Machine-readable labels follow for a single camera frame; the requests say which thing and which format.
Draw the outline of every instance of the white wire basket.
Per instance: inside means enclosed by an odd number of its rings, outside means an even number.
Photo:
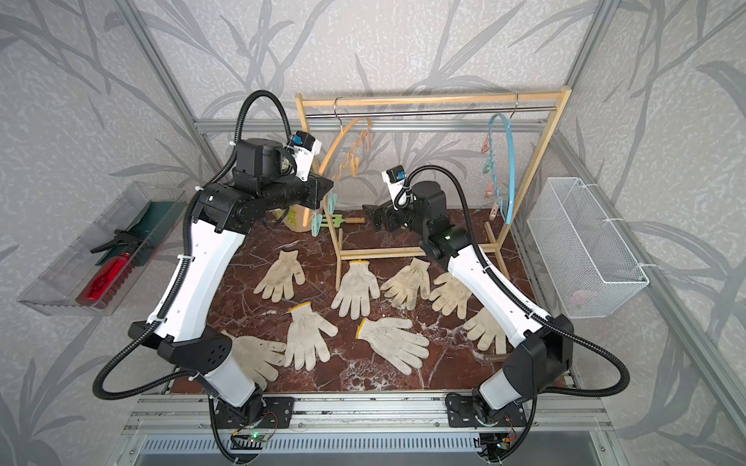
[[[548,178],[528,227],[568,317],[606,317],[649,283],[580,178]]]

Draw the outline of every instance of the work glove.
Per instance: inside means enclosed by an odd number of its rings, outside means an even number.
[[[402,268],[396,275],[389,278],[383,285],[382,290],[388,290],[386,297],[393,297],[392,305],[403,309],[404,301],[407,309],[413,310],[417,305],[417,290],[420,290],[422,299],[430,297],[430,276],[427,275],[429,262],[420,259],[412,259],[412,263]]]
[[[306,371],[316,366],[316,354],[322,362],[331,355],[319,330],[329,336],[335,336],[338,329],[325,318],[311,310],[311,303],[299,304],[290,311],[292,323],[287,330],[287,349],[285,350],[285,367],[295,358],[295,369],[300,371],[303,361]]]
[[[363,317],[366,317],[371,313],[368,290],[373,298],[380,297],[378,281],[368,270],[368,261],[350,261],[350,270],[342,277],[342,285],[331,303],[331,308],[336,309],[342,303],[342,307],[339,308],[339,317],[345,317],[348,312],[352,320],[359,318],[361,312]]]
[[[464,328],[468,330],[466,338],[472,341],[479,339],[479,343],[477,343],[479,351],[487,351],[492,344],[492,340],[495,341],[495,354],[505,354],[507,351],[505,331],[486,307],[483,307],[474,317],[467,320],[464,323]]]
[[[285,360],[281,354],[285,351],[285,344],[279,341],[267,341],[255,336],[232,336],[227,331],[221,332],[230,336],[233,342],[233,357],[246,376],[256,382],[262,390],[267,389],[267,382],[278,379],[278,370],[272,365],[282,365]]]
[[[471,290],[448,272],[433,280],[435,285],[445,285],[430,292],[430,300],[433,303],[433,311],[440,311],[443,315],[451,315],[458,307],[456,315],[459,319],[466,319],[466,303],[471,297]]]
[[[272,267],[267,271],[262,281],[259,282],[254,294],[262,290],[262,299],[272,296],[273,303],[279,303],[285,291],[285,299],[291,299],[295,294],[292,290],[292,278],[298,285],[306,283],[306,276],[303,275],[301,263],[298,262],[297,251],[280,251],[280,259],[277,259]]]
[[[410,375],[412,368],[422,367],[420,358],[426,359],[430,355],[425,349],[430,342],[422,335],[402,330],[409,328],[412,328],[410,319],[385,317],[370,321],[364,318],[357,328],[355,338],[370,343],[373,351],[392,363],[401,373]]]

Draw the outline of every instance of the robotic arm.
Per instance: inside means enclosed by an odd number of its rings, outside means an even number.
[[[570,334],[572,323],[564,315],[552,318],[532,303],[486,259],[481,248],[474,249],[467,231],[451,223],[445,193],[438,183],[421,181],[410,189],[404,185],[401,166],[383,172],[382,176],[392,200],[381,206],[364,206],[374,226],[388,231],[405,227],[422,235],[420,246],[427,256],[474,293],[505,330],[515,348],[502,369],[474,390],[477,418],[484,424],[493,424],[505,405],[534,398],[569,369],[572,359],[572,342],[530,318],[515,300],[523,303],[531,314],[551,321]],[[485,258],[486,267],[477,254]],[[486,273],[487,268],[502,286]]]
[[[288,148],[267,139],[239,141],[232,185],[212,183],[199,192],[190,219],[192,254],[181,257],[191,261],[189,270],[166,317],[142,343],[168,362],[202,374],[213,394],[241,424],[251,424],[262,415],[261,393],[238,366],[231,339],[206,325],[207,312],[228,263],[256,220],[264,218],[268,210],[293,204],[320,207],[333,185],[331,180],[309,173],[320,148],[319,141],[302,131],[295,134]],[[283,159],[292,170],[283,173]],[[132,339],[159,320],[178,274],[179,268],[148,320],[132,324]]]

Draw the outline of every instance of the pink clothespin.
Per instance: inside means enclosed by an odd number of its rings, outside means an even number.
[[[500,210],[500,207],[498,206],[498,202],[495,201],[495,203],[492,205],[492,210],[489,211],[489,219],[495,220],[498,216],[498,211]]]
[[[489,181],[489,184],[487,185],[487,189],[484,191],[484,198],[489,199],[492,197],[492,193],[495,192],[495,184],[492,182],[492,180]]]
[[[484,142],[482,142],[482,154],[487,152],[489,152],[489,134],[484,137]]]

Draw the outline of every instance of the gray patterned wallpaper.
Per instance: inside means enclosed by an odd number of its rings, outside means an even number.
[[[259,88],[277,94],[290,118],[297,116],[297,92],[312,98],[559,89],[597,0],[136,3],[194,115],[235,119],[247,93]],[[248,116],[278,117],[264,101],[257,101]],[[545,114],[515,117],[538,119]],[[317,137],[328,148],[335,135]],[[229,136],[210,135],[217,154],[227,153]],[[331,172],[339,173],[357,136],[347,135],[330,164]],[[339,205],[383,201],[388,194],[380,182],[382,170],[399,163],[413,169],[427,161],[474,180],[465,186],[468,202],[473,207],[490,206],[492,201],[484,198],[489,181],[482,172],[484,138],[483,133],[376,133],[373,148],[361,156],[360,173],[347,174],[335,185]],[[534,133],[515,136],[519,175],[537,140]],[[504,135],[495,137],[495,156],[498,182],[505,192]],[[436,179],[455,206],[455,190],[440,177]]]
[[[742,380],[745,13],[742,0],[623,2],[559,125]],[[646,294],[575,326],[630,367],[632,385],[604,403],[631,464],[746,464]],[[575,368],[588,387],[616,377],[586,351]]]
[[[109,318],[45,317],[21,291],[133,180],[190,185],[205,165],[113,5],[0,2],[0,464],[106,461],[132,400],[91,395],[173,264],[154,262]],[[178,239],[169,245],[179,247]],[[169,371],[137,351],[110,386]]]

